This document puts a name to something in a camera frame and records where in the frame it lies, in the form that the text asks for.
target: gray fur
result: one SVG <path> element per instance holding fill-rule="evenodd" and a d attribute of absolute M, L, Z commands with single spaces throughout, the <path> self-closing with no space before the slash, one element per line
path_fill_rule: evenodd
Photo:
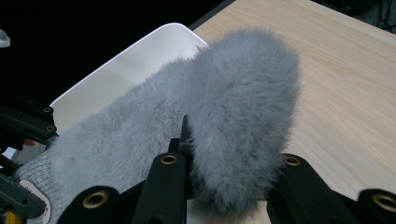
<path fill-rule="evenodd" d="M 73 126 L 23 165 L 18 178 L 47 194 L 55 223 L 84 189 L 123 192 L 145 179 L 188 114 L 196 211 L 243 217 L 282 167 L 279 151 L 292 124 L 298 76 L 297 54 L 279 36 L 253 28 L 230 32 Z"/>

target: white container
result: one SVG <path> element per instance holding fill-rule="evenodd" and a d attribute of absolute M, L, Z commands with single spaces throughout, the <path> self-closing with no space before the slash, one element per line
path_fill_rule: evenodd
<path fill-rule="evenodd" d="M 203 39 L 180 23 L 168 23 L 157 28 L 50 104 L 54 109 L 57 133 L 62 134 L 73 124 L 102 110 L 156 73 L 162 65 L 176 57 L 191 57 L 198 48 L 206 46 Z"/>

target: black background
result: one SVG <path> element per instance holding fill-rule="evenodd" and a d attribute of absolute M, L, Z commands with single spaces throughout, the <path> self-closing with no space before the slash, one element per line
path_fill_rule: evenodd
<path fill-rule="evenodd" d="M 222 1 L 0 1 L 0 81 L 49 105 L 168 22 L 187 27 Z"/>

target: metal ring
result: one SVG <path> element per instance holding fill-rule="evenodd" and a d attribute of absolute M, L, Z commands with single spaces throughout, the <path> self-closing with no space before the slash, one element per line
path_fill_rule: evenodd
<path fill-rule="evenodd" d="M 297 159 L 297 158 L 295 158 L 295 157 L 292 157 L 292 156 L 288 156 L 288 157 L 285 159 L 285 163 L 286 163 L 287 165 L 291 165 L 291 166 L 298 166 L 298 165 L 301 164 L 301 162 L 300 162 L 299 159 Z"/>
<path fill-rule="evenodd" d="M 385 194 L 375 194 L 373 195 L 373 201 L 383 209 L 390 212 L 396 213 L 396 199 L 390 198 Z"/>
<path fill-rule="evenodd" d="M 102 206 L 108 200 L 108 192 L 105 190 L 99 190 L 95 193 L 88 195 L 82 202 L 82 206 L 88 209 L 93 209 Z"/>
<path fill-rule="evenodd" d="M 166 155 L 161 157 L 161 162 L 165 165 L 170 165 L 177 162 L 177 157 L 173 155 Z"/>

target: wooden table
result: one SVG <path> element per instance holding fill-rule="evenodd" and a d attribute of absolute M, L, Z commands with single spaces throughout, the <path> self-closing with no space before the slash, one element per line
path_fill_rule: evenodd
<path fill-rule="evenodd" d="M 329 187 L 396 193 L 396 35 L 309 0 L 237 0 L 194 30 L 210 43 L 239 27 L 285 36 L 301 54 L 302 93 L 286 152 Z M 270 223 L 262 210 L 246 223 Z"/>

